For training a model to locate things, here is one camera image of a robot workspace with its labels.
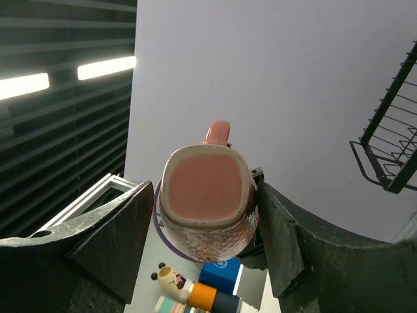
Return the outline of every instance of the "black wire rack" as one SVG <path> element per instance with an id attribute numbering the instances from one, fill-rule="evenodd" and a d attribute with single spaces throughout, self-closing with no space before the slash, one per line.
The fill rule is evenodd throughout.
<path id="1" fill-rule="evenodd" d="M 359 142 L 350 142 L 362 175 L 386 191 L 398 194 L 410 185 L 417 170 L 417 41 L 381 99 Z M 377 180 L 370 178 L 359 157 L 362 147 Z"/>

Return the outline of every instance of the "ceiling light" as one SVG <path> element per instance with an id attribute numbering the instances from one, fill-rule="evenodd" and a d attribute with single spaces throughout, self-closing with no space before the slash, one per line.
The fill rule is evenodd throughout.
<path id="1" fill-rule="evenodd" d="M 47 89 L 50 86 L 48 74 L 35 74 L 0 80 L 0 100 Z"/>
<path id="2" fill-rule="evenodd" d="M 136 66 L 135 57 L 122 57 L 108 61 L 96 62 L 78 67 L 78 79 L 88 80 L 103 75 L 130 70 Z"/>

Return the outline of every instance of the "mug handle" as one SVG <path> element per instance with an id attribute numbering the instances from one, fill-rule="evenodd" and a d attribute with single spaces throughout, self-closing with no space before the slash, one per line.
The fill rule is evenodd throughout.
<path id="1" fill-rule="evenodd" d="M 203 145 L 227 145 L 229 134 L 230 123 L 228 121 L 214 121 L 208 129 Z"/>

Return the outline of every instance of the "black metal basket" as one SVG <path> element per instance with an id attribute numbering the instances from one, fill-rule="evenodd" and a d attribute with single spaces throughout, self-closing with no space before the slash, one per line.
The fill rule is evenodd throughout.
<path id="1" fill-rule="evenodd" d="M 359 142 L 350 142 L 362 175 L 385 190 L 398 194 L 417 170 L 417 42 L 401 64 L 397 76 Z M 356 147 L 362 146 L 377 181 L 370 178 Z"/>

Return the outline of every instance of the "mug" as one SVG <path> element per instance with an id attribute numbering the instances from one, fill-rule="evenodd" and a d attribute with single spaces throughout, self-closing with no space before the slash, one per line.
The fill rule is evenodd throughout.
<path id="1" fill-rule="evenodd" d="M 203 144 L 171 155 L 162 176 L 165 229 L 195 261 L 235 257 L 257 227 L 257 186 L 242 155 L 228 144 L 230 128 L 227 121 L 213 122 Z"/>

